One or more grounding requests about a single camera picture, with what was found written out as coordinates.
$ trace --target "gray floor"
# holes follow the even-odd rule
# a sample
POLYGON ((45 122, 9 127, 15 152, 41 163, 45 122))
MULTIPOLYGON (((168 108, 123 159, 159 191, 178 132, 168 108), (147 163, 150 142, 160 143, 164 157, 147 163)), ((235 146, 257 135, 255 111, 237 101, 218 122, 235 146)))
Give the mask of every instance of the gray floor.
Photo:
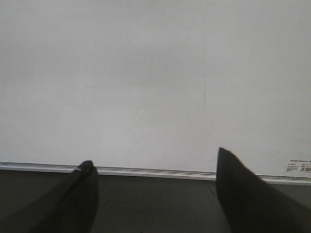
MULTIPOLYGON (((0 219, 36 200, 67 174, 0 170, 0 219)), ((274 185, 311 208, 311 186, 274 185)), ((100 176, 93 233, 229 233, 215 182, 100 176)))

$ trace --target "whiteboard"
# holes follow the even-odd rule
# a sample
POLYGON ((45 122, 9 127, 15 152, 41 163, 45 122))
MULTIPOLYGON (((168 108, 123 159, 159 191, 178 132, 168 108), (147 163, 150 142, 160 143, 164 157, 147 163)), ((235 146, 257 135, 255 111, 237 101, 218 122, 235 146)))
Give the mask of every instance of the whiteboard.
MULTIPOLYGON (((311 160, 311 1, 0 1, 0 161, 260 175, 311 160)), ((299 173, 311 177, 311 173, 299 173)))

